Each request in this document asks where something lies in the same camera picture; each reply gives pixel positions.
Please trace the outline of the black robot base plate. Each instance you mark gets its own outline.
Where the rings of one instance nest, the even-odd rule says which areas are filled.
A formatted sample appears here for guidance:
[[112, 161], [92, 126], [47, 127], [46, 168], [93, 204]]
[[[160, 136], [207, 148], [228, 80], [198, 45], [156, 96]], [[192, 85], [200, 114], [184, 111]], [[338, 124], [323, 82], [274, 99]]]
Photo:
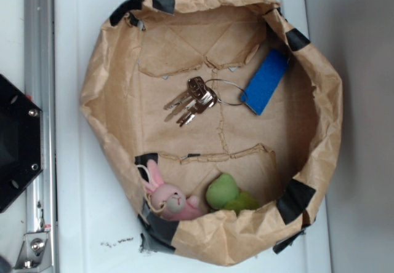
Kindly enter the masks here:
[[41, 109], [1, 76], [1, 212], [42, 172]]

